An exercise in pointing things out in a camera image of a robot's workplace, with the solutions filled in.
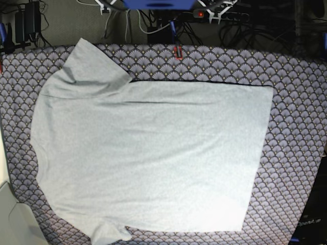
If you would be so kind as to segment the light grey T-shirt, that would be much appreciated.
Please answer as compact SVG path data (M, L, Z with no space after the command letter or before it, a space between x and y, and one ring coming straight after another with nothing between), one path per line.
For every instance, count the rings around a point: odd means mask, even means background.
M80 39L31 123L36 180L92 244L152 232L242 230L274 90L133 81Z

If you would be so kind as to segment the black box under table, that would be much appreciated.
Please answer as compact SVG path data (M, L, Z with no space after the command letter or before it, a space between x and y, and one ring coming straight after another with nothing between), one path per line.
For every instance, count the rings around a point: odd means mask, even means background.
M147 44L173 44L171 28L167 27L159 32L147 35Z

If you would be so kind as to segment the fan-patterned purple tablecloth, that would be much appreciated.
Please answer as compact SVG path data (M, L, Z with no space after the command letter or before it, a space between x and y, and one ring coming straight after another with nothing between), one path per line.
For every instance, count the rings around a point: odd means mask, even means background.
M274 89L271 117L241 232L162 233L130 229L130 244L287 244L293 235L326 145L326 64L276 53L186 45L100 44L135 80L212 81ZM12 190L32 209L49 244L90 244L57 217L36 182L31 119L44 82L72 46L1 57L1 130Z

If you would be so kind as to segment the black OpenArm base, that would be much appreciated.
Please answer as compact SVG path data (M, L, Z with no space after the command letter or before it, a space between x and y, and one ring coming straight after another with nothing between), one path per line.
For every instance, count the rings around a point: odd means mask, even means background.
M326 156L289 244L326 244Z

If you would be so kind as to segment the black power adapter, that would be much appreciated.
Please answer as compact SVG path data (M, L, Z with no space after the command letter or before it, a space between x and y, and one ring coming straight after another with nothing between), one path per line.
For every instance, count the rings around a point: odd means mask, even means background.
M15 13L16 43L36 42L41 32L40 1L31 1Z

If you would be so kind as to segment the black power strip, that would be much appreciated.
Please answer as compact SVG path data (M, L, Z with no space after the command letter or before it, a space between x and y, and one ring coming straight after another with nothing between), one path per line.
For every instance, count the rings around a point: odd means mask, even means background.
M204 10L182 11L178 19L185 22L220 23L222 21L249 22L250 15L242 12L226 11L223 14L216 12L211 15Z

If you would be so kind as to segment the red and black table clamp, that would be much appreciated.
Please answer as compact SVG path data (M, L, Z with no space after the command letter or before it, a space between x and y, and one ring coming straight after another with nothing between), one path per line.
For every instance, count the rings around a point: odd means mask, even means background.
M177 60L183 59L182 47L181 45L174 46L174 55Z

